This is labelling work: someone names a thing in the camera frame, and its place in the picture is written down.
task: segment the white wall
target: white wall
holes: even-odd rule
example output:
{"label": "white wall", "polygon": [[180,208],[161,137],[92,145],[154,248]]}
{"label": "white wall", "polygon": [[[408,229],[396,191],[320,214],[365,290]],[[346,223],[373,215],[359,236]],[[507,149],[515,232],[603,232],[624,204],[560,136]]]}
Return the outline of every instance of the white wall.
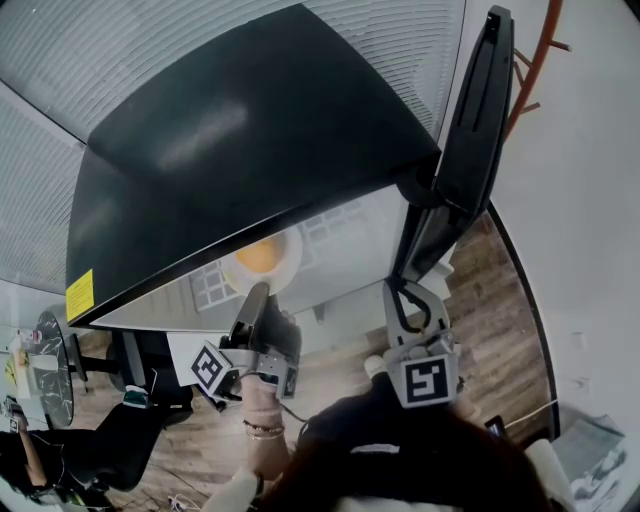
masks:
{"label": "white wall", "polygon": [[[492,3],[467,3],[470,39]],[[496,3],[532,57],[547,2]],[[561,404],[607,413],[628,436],[619,510],[640,484],[640,23],[622,0],[565,0],[556,35],[573,53],[550,50],[531,97],[542,109],[508,140],[493,200],[541,309]]]}

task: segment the black panel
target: black panel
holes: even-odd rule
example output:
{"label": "black panel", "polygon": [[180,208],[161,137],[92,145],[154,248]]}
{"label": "black panel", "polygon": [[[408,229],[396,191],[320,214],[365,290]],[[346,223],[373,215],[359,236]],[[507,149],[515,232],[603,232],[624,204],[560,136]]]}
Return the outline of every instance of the black panel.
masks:
{"label": "black panel", "polygon": [[438,155],[387,83],[306,8],[233,29],[90,135],[67,284],[93,269],[96,307],[74,324],[402,173],[433,176]]}
{"label": "black panel", "polygon": [[513,67],[513,21],[494,6],[469,60],[432,186],[398,186],[411,203],[393,273],[420,280],[487,208],[498,171]]}

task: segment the black chair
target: black chair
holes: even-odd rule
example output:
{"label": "black chair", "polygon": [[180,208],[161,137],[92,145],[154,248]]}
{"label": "black chair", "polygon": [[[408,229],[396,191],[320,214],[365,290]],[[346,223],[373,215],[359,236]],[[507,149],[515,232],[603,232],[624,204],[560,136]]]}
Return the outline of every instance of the black chair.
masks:
{"label": "black chair", "polygon": [[66,444],[62,457],[85,487],[128,492],[140,482],[162,429],[193,413],[193,392],[178,383],[166,334],[114,331],[110,349],[121,383],[146,389],[155,405],[115,406],[93,433]]}
{"label": "black chair", "polygon": [[192,412],[190,406],[116,405],[93,435],[64,446],[65,467],[91,490],[131,491],[140,482],[162,429],[185,421]]}

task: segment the cable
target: cable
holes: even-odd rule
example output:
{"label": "cable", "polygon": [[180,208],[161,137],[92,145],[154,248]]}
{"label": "cable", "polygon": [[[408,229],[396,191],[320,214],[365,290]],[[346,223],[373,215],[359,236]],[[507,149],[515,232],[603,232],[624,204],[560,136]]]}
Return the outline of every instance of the cable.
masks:
{"label": "cable", "polygon": [[509,428],[509,427],[513,427],[514,425],[517,425],[518,423],[520,423],[521,421],[524,420],[528,420],[529,418],[531,418],[531,416],[535,416],[536,414],[538,414],[540,411],[546,409],[547,407],[551,407],[553,404],[557,403],[558,399],[556,398],[555,400],[552,400],[551,402],[549,402],[548,404],[544,404],[542,407],[536,409],[535,411],[533,411],[530,414],[527,414],[526,416],[523,416],[520,419],[514,420],[511,423],[508,423],[507,425],[504,426],[504,428]]}
{"label": "cable", "polygon": [[291,409],[289,409],[286,405],[284,405],[283,403],[280,403],[280,405],[282,406],[282,408],[289,413],[289,415],[292,418],[295,418],[296,420],[298,420],[300,423],[309,423],[309,420],[303,420],[300,416],[298,416],[295,412],[293,412]]}
{"label": "cable", "polygon": [[207,496],[206,494],[204,494],[203,492],[199,491],[198,489],[196,489],[193,485],[191,485],[189,482],[187,482],[184,478],[179,477],[178,475],[176,475],[173,471],[168,470],[167,468],[164,468],[162,466],[158,466],[157,464],[153,464],[152,462],[147,463],[147,465],[149,466],[153,466],[154,468],[158,468],[158,469],[162,469],[163,471],[166,471],[167,473],[169,473],[170,475],[172,475],[173,477],[177,478],[178,480],[180,480],[183,484],[189,486],[192,490],[196,491],[200,496],[202,496],[205,499],[209,499],[209,496]]}
{"label": "cable", "polygon": [[[191,503],[190,507],[182,506],[182,501],[187,500]],[[202,510],[198,505],[194,503],[194,501],[185,496],[184,494],[176,494],[175,496],[169,496],[169,504],[171,505],[171,510]]]}

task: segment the bracelet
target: bracelet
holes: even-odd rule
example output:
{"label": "bracelet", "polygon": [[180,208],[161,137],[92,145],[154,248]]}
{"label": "bracelet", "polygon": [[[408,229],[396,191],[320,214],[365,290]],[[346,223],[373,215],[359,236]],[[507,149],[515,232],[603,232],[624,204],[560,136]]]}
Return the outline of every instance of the bracelet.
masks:
{"label": "bracelet", "polygon": [[278,439],[279,437],[284,436],[284,431],[283,431],[283,432],[280,432],[280,433],[278,433],[278,434],[271,435],[271,436],[258,436],[258,435],[252,434],[251,432],[249,432],[249,431],[247,430],[247,435],[248,435],[251,439],[256,439],[256,440],[258,440],[258,441],[268,441],[268,440],[270,440],[270,439]]}
{"label": "bracelet", "polygon": [[265,432],[267,434],[282,434],[284,432],[284,427],[261,427],[260,425],[249,423],[247,420],[242,420],[242,424],[252,430],[255,430],[257,432]]}

